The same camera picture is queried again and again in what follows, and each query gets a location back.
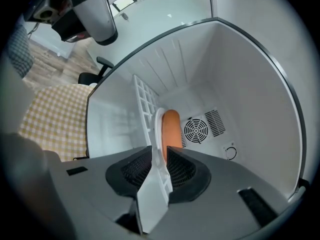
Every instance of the wooden floor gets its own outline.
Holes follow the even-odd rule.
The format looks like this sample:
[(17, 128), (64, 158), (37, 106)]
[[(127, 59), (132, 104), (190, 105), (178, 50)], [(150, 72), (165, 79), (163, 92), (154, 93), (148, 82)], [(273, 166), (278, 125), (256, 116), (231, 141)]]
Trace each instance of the wooden floor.
[(23, 81), (36, 92), (51, 86), (77, 84), (82, 72), (98, 74), (99, 69), (87, 52), (91, 42), (94, 42), (91, 38), (77, 42), (70, 57), (65, 59), (30, 40), (34, 64)]

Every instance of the plaid fabric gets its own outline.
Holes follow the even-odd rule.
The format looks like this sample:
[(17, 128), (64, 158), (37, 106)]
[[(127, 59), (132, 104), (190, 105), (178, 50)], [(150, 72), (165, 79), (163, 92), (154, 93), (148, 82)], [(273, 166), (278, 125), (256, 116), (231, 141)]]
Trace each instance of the plaid fabric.
[(82, 84), (49, 87), (36, 93), (19, 133), (61, 161), (86, 156), (86, 107), (93, 87)]
[(29, 39), (25, 27), (17, 24), (6, 45), (10, 61), (21, 78), (24, 78), (34, 64), (30, 54)]

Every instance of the orange object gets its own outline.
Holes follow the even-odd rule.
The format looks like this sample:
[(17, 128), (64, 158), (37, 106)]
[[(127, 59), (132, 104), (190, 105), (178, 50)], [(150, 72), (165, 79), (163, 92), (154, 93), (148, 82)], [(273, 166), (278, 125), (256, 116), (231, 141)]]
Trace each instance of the orange object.
[(168, 110), (162, 117), (162, 155), (167, 163), (167, 146), (182, 148), (179, 113)]

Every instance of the yellow checkered cloth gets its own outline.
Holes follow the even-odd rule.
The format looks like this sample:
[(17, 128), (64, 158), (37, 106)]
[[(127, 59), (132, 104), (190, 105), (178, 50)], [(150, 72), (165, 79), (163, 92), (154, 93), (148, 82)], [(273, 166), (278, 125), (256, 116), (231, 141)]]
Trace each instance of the yellow checkered cloth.
[(86, 156), (86, 107), (93, 87), (82, 84), (49, 87), (36, 93), (19, 133), (61, 161)]

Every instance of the black slot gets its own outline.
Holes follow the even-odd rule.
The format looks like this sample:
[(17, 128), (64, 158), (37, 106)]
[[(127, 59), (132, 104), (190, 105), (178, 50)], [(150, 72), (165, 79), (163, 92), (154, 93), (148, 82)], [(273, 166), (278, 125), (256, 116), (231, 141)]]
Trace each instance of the black slot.
[(277, 217), (275, 211), (253, 188), (243, 189), (238, 193), (261, 227), (269, 224)]
[(83, 173), (85, 171), (88, 171), (88, 169), (86, 167), (83, 167), (83, 166), (66, 170), (66, 172), (69, 174), (69, 176), (75, 175), (75, 174), (79, 174), (79, 173)]

